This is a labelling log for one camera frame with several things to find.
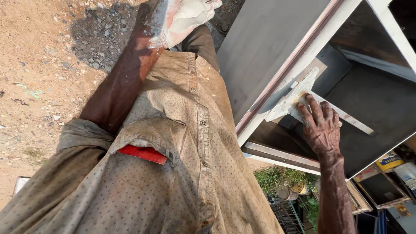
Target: dirt ground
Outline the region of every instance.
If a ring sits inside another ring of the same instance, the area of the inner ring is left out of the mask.
[[[0,0],[0,209],[16,178],[55,153],[122,52],[139,0]],[[244,0],[223,0],[211,23],[224,35]],[[98,9],[88,11],[91,3]],[[250,163],[254,169],[264,166]]]

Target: forearm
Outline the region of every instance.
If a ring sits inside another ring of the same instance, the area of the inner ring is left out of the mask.
[[[142,5],[138,19],[150,12],[148,5]],[[81,119],[89,120],[113,135],[118,132],[149,70],[163,52],[163,48],[147,48],[150,36],[145,35],[144,30],[144,24],[134,28],[113,70],[99,85],[80,115]]]
[[[339,152],[318,155],[321,163],[318,233],[354,234],[349,193],[344,177],[344,157]]]

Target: green plant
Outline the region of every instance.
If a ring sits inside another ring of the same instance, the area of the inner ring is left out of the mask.
[[[266,195],[273,195],[276,189],[287,187],[291,183],[303,182],[311,187],[316,180],[315,175],[280,166],[255,171],[254,176]]]
[[[318,231],[319,202],[313,195],[299,197],[297,200],[299,201],[299,205],[308,212],[306,218],[313,225],[313,230],[316,233]]]

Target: grass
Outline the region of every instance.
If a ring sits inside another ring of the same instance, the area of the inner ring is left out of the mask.
[[[280,166],[256,171],[254,176],[260,188],[267,195],[273,195],[276,193],[276,189],[287,187],[291,183],[303,182],[306,185],[311,185],[316,180],[315,175]]]
[[[43,156],[45,155],[42,151],[33,148],[27,148],[23,153],[27,154],[28,159],[35,164],[43,165],[47,159]]]

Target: rolled sleeve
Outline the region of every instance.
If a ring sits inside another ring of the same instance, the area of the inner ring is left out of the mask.
[[[108,150],[114,139],[113,135],[97,124],[89,120],[73,118],[64,125],[57,152],[77,146],[96,146]]]

